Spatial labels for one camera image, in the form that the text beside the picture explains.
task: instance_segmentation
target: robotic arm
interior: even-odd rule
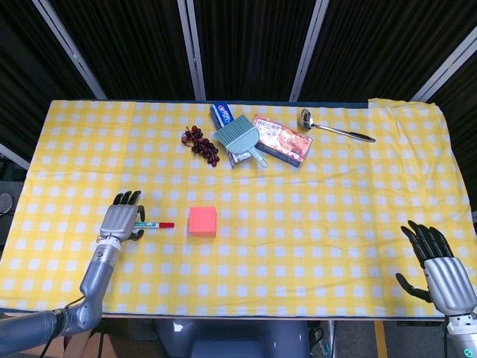
[[[414,288],[400,273],[397,281],[408,294],[433,302],[449,319],[446,329],[460,357],[477,357],[477,317],[473,312],[477,296],[465,268],[439,230],[408,223],[412,230],[404,226],[401,230],[412,244],[429,290]]]
[[[0,357],[45,344],[57,336],[70,336],[96,327],[102,303],[121,244],[138,240],[143,230],[133,233],[136,215],[145,220],[142,205],[136,206],[140,191],[119,193],[104,217],[98,247],[80,285],[83,302],[53,311],[31,313],[0,320]]]

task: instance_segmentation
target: grapes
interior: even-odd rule
[[[196,154],[202,154],[202,157],[207,160],[208,164],[213,167],[217,166],[220,158],[216,155],[218,149],[214,143],[210,142],[207,138],[203,137],[202,130],[193,125],[191,129],[186,127],[186,131],[180,138],[180,141],[187,147],[190,147],[191,151]]]

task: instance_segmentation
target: marker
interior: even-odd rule
[[[173,222],[135,222],[134,227],[143,229],[169,229],[174,227]]]

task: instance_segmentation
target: metal ladle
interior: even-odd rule
[[[350,138],[357,139],[357,140],[362,140],[363,142],[374,143],[376,141],[374,138],[371,138],[370,136],[366,136],[364,134],[342,131],[340,129],[327,127],[325,125],[316,125],[315,123],[313,123],[312,114],[306,108],[303,108],[302,111],[301,111],[300,124],[305,129],[308,129],[308,130],[310,130],[312,128],[324,129],[325,131],[330,131],[330,132],[333,132],[333,133],[343,134],[344,136],[348,136]]]

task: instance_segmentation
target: yellow checkered tablecloth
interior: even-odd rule
[[[298,108],[231,105],[290,128]],[[77,298],[117,192],[140,189],[148,230],[126,242],[107,313],[160,315],[439,315],[394,274],[425,286],[399,226],[432,224],[476,284],[476,235],[445,119],[432,104],[375,100],[314,108],[315,121],[376,138],[314,130],[302,168],[267,156],[217,168],[181,144],[186,125],[211,138],[208,104],[54,101],[0,262],[0,307],[41,310]],[[218,235],[187,236],[188,208],[215,205]]]

